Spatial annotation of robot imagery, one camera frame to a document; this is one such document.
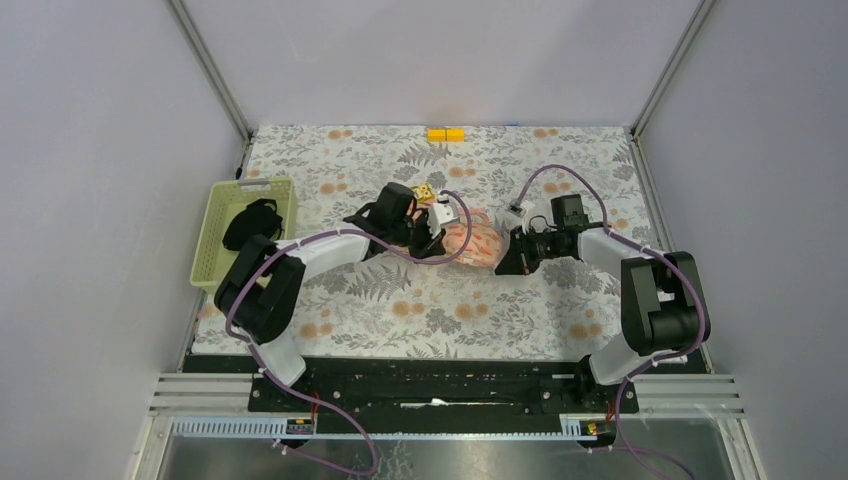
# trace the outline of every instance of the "camera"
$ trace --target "camera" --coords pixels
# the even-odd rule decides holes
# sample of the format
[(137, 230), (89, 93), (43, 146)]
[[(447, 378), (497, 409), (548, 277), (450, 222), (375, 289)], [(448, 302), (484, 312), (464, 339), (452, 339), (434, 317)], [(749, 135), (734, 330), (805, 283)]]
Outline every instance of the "camera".
[(530, 275), (539, 268), (542, 260), (577, 258), (577, 236), (580, 232), (601, 226), (600, 222), (589, 223), (579, 194), (551, 199), (551, 212), (553, 226), (545, 220), (546, 227), (542, 231), (528, 225), (526, 230), (519, 226), (509, 232), (509, 247), (495, 267), (495, 275)]

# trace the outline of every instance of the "floral tablecloth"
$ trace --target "floral tablecloth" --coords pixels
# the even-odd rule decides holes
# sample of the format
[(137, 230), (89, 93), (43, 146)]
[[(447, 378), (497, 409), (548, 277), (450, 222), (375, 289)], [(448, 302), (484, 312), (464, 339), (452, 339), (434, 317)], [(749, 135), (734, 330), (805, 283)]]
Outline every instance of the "floral tablecloth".
[[(616, 230), (655, 243), (624, 129), (464, 130), (465, 142), (431, 144), (420, 126), (264, 126), (245, 176), (294, 179), (297, 236), (334, 227), (390, 181), (459, 192), (505, 232), (506, 205), (529, 175), (561, 163), (601, 193)], [(564, 173), (540, 175), (528, 199), (550, 217), (548, 199), (573, 192), (599, 220), (594, 200)], [(384, 254), (307, 282), (289, 333), (304, 355), (577, 360), (620, 331), (618, 294), (612, 277), (572, 259), (545, 261), (527, 277), (496, 277)], [(192, 352), (247, 353), (224, 333), (211, 298), (198, 313)]]

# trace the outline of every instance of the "gray floor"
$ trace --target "gray floor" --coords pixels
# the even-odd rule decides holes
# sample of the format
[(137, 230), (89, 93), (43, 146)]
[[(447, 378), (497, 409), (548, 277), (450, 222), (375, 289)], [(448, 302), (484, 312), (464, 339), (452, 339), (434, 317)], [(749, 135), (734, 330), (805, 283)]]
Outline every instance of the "gray floor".
[[(699, 479), (733, 478), (721, 436), (708, 420), (625, 422), (628, 438), (658, 449), (688, 465)], [(282, 456), (270, 442), (174, 438), (164, 479), (265, 480), (346, 479), (326, 467)], [(379, 441), (380, 469), (375, 479), (653, 479), (626, 452), (562, 455), (581, 450), (574, 442), (555, 441)], [(361, 441), (313, 440), (310, 453), (351, 467), (365, 467), (368, 450)], [(671, 478), (687, 478), (677, 467), (653, 461)]]

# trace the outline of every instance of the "black object in basket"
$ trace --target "black object in basket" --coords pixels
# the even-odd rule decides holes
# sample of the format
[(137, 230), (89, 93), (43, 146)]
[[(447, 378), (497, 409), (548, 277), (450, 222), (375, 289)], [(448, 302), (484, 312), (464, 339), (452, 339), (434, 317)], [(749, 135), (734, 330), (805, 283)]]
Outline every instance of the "black object in basket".
[(274, 240), (278, 235), (282, 237), (282, 233), (283, 217), (277, 215), (277, 201), (260, 198), (233, 218), (221, 243), (227, 250), (238, 251), (254, 235)]

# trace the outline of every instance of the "yellow basket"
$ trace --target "yellow basket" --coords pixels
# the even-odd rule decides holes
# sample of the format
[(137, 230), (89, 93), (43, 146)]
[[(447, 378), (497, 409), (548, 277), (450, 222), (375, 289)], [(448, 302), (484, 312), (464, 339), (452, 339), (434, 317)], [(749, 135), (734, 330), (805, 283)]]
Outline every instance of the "yellow basket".
[(212, 186), (203, 227), (191, 266), (191, 284), (214, 295), (238, 252), (224, 248), (224, 232), (239, 212), (260, 198), (277, 201), (277, 214), (283, 217), (282, 238), (294, 238), (297, 218), (297, 197), (290, 178), (273, 177), (251, 180), (230, 180)]

